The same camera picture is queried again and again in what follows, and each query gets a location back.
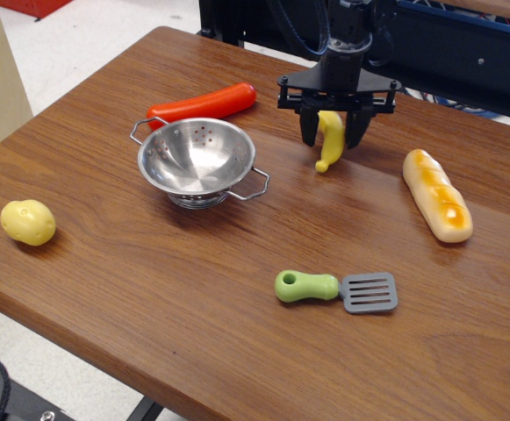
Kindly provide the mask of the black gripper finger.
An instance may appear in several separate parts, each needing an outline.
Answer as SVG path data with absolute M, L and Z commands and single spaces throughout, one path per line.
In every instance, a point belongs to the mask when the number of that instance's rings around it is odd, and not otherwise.
M 373 108 L 364 106 L 360 110 L 348 111 L 345 126 L 345 142 L 348 149 L 357 147 L 366 133 L 373 117 Z
M 320 117 L 315 108 L 303 105 L 299 111 L 299 123 L 303 142 L 313 147 L 317 136 Z

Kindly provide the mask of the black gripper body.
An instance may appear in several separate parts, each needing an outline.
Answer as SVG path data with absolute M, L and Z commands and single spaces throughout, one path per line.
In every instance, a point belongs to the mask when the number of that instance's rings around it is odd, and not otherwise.
M 277 79 L 280 86 L 277 106 L 297 113 L 303 110 L 392 113 L 401 83 L 363 68 L 371 44 L 371 39 L 356 44 L 331 39 L 314 67 Z

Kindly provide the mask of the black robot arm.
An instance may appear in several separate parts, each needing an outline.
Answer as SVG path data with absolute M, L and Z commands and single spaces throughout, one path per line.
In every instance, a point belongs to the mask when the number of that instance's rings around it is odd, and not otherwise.
M 277 79 L 277 106 L 299 115 L 302 140 L 315 143 L 320 111 L 343 111 L 347 148 L 358 146 L 370 121 L 379 113 L 393 113 L 397 80 L 363 68 L 373 35 L 394 16 L 393 1 L 330 1 L 315 3 L 320 28 L 319 49 L 306 50 L 317 64 Z

